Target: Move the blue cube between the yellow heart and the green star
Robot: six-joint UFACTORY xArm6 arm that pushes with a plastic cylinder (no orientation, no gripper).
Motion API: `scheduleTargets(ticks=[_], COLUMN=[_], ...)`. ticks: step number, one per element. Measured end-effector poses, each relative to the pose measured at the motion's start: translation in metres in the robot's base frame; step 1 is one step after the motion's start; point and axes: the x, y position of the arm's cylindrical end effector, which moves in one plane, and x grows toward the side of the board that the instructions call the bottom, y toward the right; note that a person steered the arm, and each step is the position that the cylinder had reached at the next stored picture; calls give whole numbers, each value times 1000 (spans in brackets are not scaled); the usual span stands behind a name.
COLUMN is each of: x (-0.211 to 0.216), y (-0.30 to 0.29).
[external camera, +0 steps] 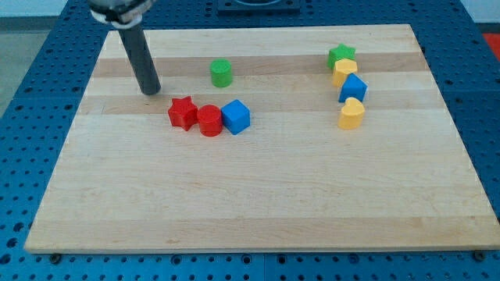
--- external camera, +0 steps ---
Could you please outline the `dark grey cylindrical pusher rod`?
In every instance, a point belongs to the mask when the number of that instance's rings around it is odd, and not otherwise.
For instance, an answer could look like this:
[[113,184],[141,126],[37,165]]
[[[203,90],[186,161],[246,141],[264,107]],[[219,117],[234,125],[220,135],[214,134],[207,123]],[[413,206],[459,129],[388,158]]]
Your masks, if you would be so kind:
[[161,84],[141,24],[119,30],[119,35],[141,93],[157,94]]

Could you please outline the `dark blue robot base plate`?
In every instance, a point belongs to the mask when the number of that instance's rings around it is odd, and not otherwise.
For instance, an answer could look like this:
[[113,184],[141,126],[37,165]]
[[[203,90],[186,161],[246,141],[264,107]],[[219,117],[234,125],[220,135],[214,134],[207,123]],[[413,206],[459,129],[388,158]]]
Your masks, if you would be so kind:
[[297,13],[301,9],[301,0],[216,0],[216,7],[219,15],[230,15],[237,12]]

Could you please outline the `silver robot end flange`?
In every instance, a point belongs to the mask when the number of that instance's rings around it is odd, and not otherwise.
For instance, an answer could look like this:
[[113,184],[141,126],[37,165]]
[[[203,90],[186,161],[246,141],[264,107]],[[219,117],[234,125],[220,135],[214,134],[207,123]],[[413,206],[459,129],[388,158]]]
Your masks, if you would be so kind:
[[87,0],[87,4],[98,22],[129,29],[141,23],[153,0]]

